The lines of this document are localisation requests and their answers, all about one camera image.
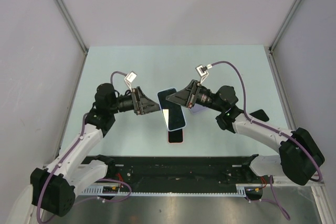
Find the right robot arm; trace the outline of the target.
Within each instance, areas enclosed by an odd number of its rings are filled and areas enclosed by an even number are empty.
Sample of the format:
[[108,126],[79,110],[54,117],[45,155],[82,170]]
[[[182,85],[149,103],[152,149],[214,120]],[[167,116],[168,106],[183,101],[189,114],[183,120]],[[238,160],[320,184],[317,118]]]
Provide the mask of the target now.
[[166,100],[189,109],[200,105],[218,111],[216,122],[220,129],[250,137],[277,152],[281,174],[295,184],[322,181],[320,167],[325,157],[311,134],[301,127],[291,130],[273,126],[265,114],[254,116],[245,108],[240,109],[236,105],[238,97],[234,87],[222,86],[213,93],[199,81],[192,80],[186,88],[168,95]]

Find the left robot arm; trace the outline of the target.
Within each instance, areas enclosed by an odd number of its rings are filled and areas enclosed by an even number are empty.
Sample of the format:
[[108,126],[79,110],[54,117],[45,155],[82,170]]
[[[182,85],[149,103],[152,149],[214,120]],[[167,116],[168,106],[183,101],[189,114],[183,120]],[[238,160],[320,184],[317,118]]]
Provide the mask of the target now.
[[117,113],[132,111],[135,115],[146,115],[159,110],[159,104],[149,99],[140,87],[120,95],[110,83],[99,85],[92,108],[82,118],[78,136],[53,162],[44,169],[36,168],[30,176],[38,222],[42,223],[41,210],[63,217],[77,196],[91,184],[115,178],[117,168],[113,158],[98,155],[84,168],[79,166],[110,131]]

